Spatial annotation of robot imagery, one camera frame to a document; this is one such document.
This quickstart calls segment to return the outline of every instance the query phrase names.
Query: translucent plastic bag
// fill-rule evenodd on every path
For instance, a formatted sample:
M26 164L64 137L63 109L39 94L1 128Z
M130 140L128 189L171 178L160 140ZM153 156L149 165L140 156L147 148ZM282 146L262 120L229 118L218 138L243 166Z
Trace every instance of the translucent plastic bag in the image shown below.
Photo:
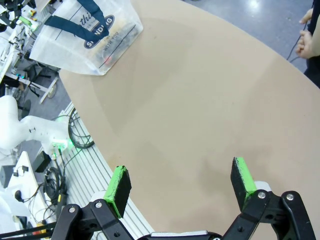
M30 58L74 73L104 75L142 32L130 0L64 0Z

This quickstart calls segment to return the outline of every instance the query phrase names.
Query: screw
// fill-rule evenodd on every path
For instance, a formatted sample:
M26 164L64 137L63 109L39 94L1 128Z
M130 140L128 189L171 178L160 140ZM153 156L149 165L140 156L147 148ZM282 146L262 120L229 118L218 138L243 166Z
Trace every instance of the screw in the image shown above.
M292 201L294 199L294 196L292 194L288 194L286 196L286 199L288 199L289 201Z
M101 207L102 207L102 203L101 203L101 202L97 202L97 203L95 204L95 207L98 208L98 209L101 208Z
M264 199L265 197L266 197L266 194L263 191L258 193L258 198Z

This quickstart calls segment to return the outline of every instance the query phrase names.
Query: gray floor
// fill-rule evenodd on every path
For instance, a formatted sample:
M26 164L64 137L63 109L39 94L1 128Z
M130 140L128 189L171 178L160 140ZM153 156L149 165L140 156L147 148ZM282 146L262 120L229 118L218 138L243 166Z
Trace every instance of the gray floor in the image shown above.
M299 37L299 31L303 28L299 20L310 9L313 1L185 0L185 2L225 19L287 58ZM293 65L302 72L306 69L306 62L303 59L295 60ZM42 79L41 82L50 84L47 79ZM27 93L26 98L32 101L31 115L52 119L67 107L70 103L68 94L61 81L57 84L55 97L47 98L43 104L39 104L39 99L33 93ZM24 142L21 145L21 150L28 152L31 161L36 157L39 148L40 144L34 141Z

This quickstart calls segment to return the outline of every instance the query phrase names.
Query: printed logo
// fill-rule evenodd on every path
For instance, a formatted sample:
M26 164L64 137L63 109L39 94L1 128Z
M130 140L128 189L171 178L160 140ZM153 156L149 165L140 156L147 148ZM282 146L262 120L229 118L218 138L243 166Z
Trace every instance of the printed logo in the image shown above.
M109 30L112 25L114 24L115 21L115 16L113 15L109 15L106 16L105 18L105 24L107 29ZM90 32L94 33L95 35L100 35L103 31L104 31L105 27L101 24L101 23L97 23L97 25L95 25L92 30ZM98 43L100 42L100 40L96 40L96 41L85 41L84 42L84 47L86 49L92 49L94 48Z

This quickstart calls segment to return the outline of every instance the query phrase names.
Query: blue bag strap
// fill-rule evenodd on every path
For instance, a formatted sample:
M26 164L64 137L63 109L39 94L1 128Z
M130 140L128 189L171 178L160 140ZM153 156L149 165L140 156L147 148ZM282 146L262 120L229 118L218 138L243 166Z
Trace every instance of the blue bag strap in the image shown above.
M64 19L59 16L50 16L45 25L61 29L68 33L74 34L77 37L86 41L99 41L109 35L106 20L103 12L94 0L77 0L99 23L103 26L103 31L100 34L94 34L93 32L85 29L79 24L76 24L70 20Z

